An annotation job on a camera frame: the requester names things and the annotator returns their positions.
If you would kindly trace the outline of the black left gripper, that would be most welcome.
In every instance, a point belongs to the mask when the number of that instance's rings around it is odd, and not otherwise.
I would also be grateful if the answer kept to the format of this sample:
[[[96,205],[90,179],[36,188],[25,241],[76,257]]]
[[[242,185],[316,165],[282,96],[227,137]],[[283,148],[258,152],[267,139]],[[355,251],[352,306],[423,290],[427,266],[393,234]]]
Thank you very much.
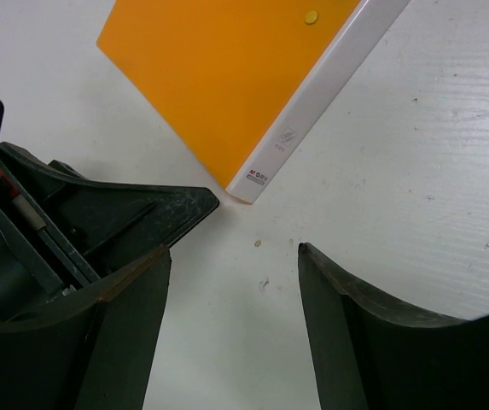
[[[0,143],[0,320],[171,247],[218,205],[208,188],[99,182]]]

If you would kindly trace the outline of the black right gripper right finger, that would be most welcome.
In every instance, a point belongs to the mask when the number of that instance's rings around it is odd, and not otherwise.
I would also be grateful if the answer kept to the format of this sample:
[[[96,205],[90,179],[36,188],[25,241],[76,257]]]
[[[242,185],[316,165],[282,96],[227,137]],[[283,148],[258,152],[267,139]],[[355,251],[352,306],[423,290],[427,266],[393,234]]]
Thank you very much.
[[[298,269],[321,408],[489,409],[489,314],[417,307],[309,243]]]

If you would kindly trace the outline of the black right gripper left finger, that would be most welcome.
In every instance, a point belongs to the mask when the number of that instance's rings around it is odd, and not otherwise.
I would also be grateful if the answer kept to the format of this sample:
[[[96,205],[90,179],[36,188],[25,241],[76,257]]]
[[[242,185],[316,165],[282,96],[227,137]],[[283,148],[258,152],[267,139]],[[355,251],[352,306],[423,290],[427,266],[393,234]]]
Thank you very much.
[[[0,409],[140,409],[172,259],[160,246],[100,281],[0,321]]]

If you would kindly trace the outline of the orange book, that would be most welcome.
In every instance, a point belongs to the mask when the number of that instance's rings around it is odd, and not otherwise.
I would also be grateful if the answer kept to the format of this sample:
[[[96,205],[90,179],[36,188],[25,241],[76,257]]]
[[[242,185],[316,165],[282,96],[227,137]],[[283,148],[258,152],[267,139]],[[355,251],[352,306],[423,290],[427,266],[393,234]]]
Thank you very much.
[[[403,1],[118,1],[98,48],[231,196],[255,202]]]

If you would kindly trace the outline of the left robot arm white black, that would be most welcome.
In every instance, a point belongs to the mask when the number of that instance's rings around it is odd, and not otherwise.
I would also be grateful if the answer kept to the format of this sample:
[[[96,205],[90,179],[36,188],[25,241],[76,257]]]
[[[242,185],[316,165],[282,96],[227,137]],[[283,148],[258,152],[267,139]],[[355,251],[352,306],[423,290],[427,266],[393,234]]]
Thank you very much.
[[[3,114],[0,101],[0,131]],[[98,182],[0,142],[0,320],[172,246],[218,205],[207,188]]]

